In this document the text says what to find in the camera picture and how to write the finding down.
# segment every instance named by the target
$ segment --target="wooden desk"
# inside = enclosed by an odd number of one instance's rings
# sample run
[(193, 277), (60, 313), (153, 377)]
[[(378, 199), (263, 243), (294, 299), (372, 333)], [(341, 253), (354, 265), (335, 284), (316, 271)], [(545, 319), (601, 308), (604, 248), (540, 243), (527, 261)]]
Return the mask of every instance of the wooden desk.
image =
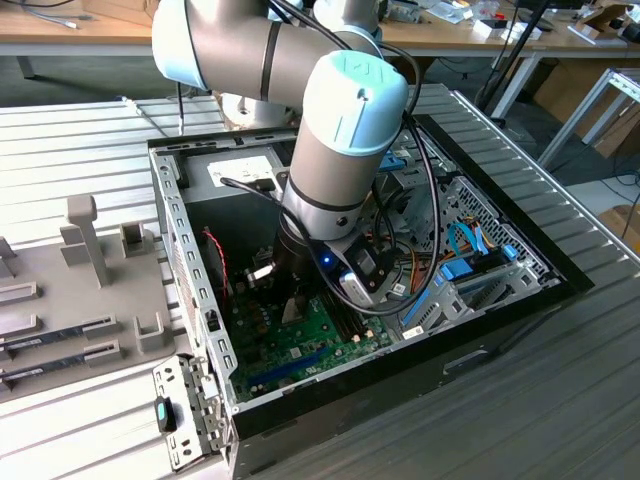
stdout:
[[(51, 10), (55, 15), (84, 13), (79, 1)], [(18, 6), (0, 2), (0, 55), (151, 55), (150, 27), (94, 13), (91, 15), (94, 20), (79, 20), (76, 23), (80, 28), (72, 29), (29, 15)]]
[[(78, 14), (80, 2), (55, 9), (56, 14)], [(513, 7), (503, 3), (501, 11), (513, 17)], [(93, 21), (78, 22), (78, 30), (55, 25), (24, 13), (20, 7), (0, 2), (0, 55), (17, 57), (41, 55), (151, 55), (151, 29), (100, 15)], [(452, 25), (423, 13), (418, 25), (383, 23), (385, 41), (403, 47), (415, 56), (495, 57), (502, 39), (485, 40), (473, 32), (471, 22)], [(511, 79), (502, 99), (493, 111), (504, 117), (527, 80), (543, 58), (640, 58), (640, 45), (593, 47), (567, 30), (568, 20), (554, 21), (553, 32), (530, 41), (523, 49), (520, 68)]]

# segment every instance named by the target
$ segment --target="desk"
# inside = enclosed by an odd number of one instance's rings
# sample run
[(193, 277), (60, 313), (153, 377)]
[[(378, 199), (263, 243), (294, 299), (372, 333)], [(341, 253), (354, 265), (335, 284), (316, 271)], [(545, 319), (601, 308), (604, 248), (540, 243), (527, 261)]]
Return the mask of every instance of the desk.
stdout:
[[(175, 103), (140, 105), (177, 134)], [(501, 358), (256, 480), (622, 478), (615, 468), (625, 462), (635, 471), (640, 260), (460, 94), (427, 85), (416, 111), (431, 114), (596, 287)], [(224, 128), (207, 98), (186, 100), (185, 116), (187, 134)], [(59, 241), (60, 200), (71, 192), (95, 196), (101, 232), (141, 221), (159, 234), (146, 151), (158, 132), (121, 103), (3, 109), (0, 133), (0, 234), (12, 244)], [(184, 345), (179, 309), (171, 320)], [(0, 435), (2, 478), (173, 478), (155, 422), (154, 366), (0, 405), (0, 432), (10, 432)], [(218, 458), (180, 478), (227, 480)]]
[[(60, 14), (78, 13), (79, 2), (56, 9)], [(502, 12), (513, 16), (513, 7), (503, 2)], [(0, 55), (27, 56), (146, 56), (151, 55), (151, 29), (100, 15), (92, 22), (80, 22), (72, 30), (25, 14), (19, 7), (0, 2)], [(501, 39), (485, 40), (472, 31), (470, 22), (452, 25), (423, 13), (418, 25), (383, 23), (385, 41), (405, 48), (415, 56), (496, 57)], [(543, 58), (640, 58), (640, 45), (593, 47), (567, 30), (568, 21), (556, 20), (553, 32), (530, 41), (522, 53), (522, 64), (498, 102), (493, 117), (503, 118)]]

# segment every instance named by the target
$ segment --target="side panel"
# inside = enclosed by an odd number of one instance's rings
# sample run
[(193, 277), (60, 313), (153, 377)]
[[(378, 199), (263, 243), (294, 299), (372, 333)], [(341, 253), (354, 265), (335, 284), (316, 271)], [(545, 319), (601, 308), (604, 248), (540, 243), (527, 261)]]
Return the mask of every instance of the side panel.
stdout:
[(298, 452), (455, 380), (479, 363), (493, 358), (501, 345), (518, 331), (535, 325), (539, 319), (540, 316), (537, 316), (511, 323), (262, 434), (242, 439), (232, 452), (235, 455), (230, 462), (232, 478), (240, 480), (266, 470)]

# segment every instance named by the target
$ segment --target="metal worktable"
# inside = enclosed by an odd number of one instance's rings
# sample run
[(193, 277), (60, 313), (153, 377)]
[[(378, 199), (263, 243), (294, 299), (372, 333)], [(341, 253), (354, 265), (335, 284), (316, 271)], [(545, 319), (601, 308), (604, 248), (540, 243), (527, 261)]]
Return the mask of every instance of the metal worktable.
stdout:
[(601, 138), (603, 133), (606, 133), (604, 132), (604, 128), (611, 123), (615, 115), (626, 113), (634, 103), (640, 103), (640, 68), (623, 68), (619, 70), (608, 68), (589, 93), (587, 93), (584, 100), (580, 102), (580, 105), (578, 105), (575, 112), (571, 114), (569, 120), (566, 121), (553, 140), (551, 140), (545, 151), (542, 152), (542, 155), (540, 155), (538, 159), (538, 163), (540, 163), (541, 166), (546, 167), (551, 163), (564, 144), (567, 143), (567, 140), (578, 124), (610, 88), (617, 89), (618, 96), (611, 102), (611, 105), (609, 105), (607, 110), (598, 118), (584, 137), (582, 137), (582, 142), (586, 145), (593, 146), (594, 141)]
[[(177, 133), (174, 103), (141, 103)], [(223, 128), (206, 99), (188, 101), (186, 112), (188, 134)], [(433, 115), (596, 287), (493, 363), (259, 478), (635, 476), (640, 260), (462, 96), (427, 86), (417, 113)], [(156, 135), (120, 103), (0, 110), (1, 234), (14, 245), (55, 241), (61, 199), (80, 192), (96, 196), (99, 230), (143, 220), (157, 234), (145, 146)], [(170, 476), (155, 425), (154, 365), (0, 405), (2, 478)], [(225, 471), (212, 460), (183, 475), (222, 479)]]

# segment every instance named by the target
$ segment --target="table leg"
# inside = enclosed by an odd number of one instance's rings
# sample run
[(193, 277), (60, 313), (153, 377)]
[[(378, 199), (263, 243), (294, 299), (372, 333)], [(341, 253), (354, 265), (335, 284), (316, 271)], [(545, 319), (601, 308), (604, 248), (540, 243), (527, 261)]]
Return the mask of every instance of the table leg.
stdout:
[(22, 71), (23, 78), (31, 79), (36, 78), (36, 74), (33, 71), (29, 57), (16, 57), (18, 59), (18, 65)]
[(602, 129), (609, 124), (613, 116), (618, 113), (618, 110), (622, 108), (622, 105), (629, 97), (626, 93), (620, 93), (618, 97), (611, 102), (607, 111), (602, 114), (602, 116), (593, 124), (593, 127), (587, 132), (587, 134), (582, 137), (582, 143), (585, 145), (591, 145), (591, 143), (600, 136)]
[(507, 111), (511, 108), (513, 102), (516, 101), (516, 97), (520, 93), (520, 90), (522, 90), (522, 87), (524, 87), (525, 83), (529, 80), (529, 77), (531, 77), (531, 74), (536, 69), (541, 58), (542, 57), (539, 54), (534, 53), (522, 61), (522, 64), (511, 78), (509, 86), (491, 114), (491, 118), (504, 118), (506, 116)]
[(551, 160), (555, 158), (560, 149), (567, 142), (569, 136), (571, 136), (571, 134), (575, 130), (578, 123), (580, 123), (584, 116), (589, 113), (589, 110), (591, 110), (602, 93), (607, 89), (607, 87), (609, 86), (609, 80), (611, 79), (613, 73), (613, 70), (607, 69), (607, 71), (602, 74), (593, 88), (589, 90), (587, 96), (584, 97), (584, 100), (582, 100), (580, 105), (578, 105), (576, 111), (571, 114), (569, 120), (567, 120), (567, 122), (564, 124), (564, 127), (560, 129), (553, 140), (551, 140), (551, 143), (549, 143), (549, 146), (545, 149), (544, 152), (542, 152), (542, 155), (540, 155), (538, 163), (541, 167), (545, 167), (551, 162)]

